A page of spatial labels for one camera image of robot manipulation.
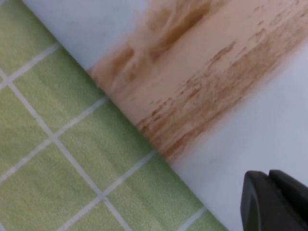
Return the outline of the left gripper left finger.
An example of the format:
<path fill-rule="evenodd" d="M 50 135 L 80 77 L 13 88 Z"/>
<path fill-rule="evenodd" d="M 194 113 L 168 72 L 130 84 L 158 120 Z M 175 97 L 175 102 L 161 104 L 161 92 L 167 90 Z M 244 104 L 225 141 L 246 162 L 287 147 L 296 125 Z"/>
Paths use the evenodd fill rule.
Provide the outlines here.
<path fill-rule="evenodd" d="M 308 220 L 291 208 L 269 173 L 247 171 L 241 198 L 245 231 L 306 231 Z"/>

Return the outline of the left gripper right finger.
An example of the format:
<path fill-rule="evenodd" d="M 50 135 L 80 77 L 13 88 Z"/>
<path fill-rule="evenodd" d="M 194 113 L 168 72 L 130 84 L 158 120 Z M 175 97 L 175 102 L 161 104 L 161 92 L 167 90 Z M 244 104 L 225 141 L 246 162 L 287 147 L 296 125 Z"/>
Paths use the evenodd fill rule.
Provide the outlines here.
<path fill-rule="evenodd" d="M 269 177 L 281 191 L 291 208 L 302 220 L 307 220 L 308 187 L 281 170 L 270 170 Z"/>

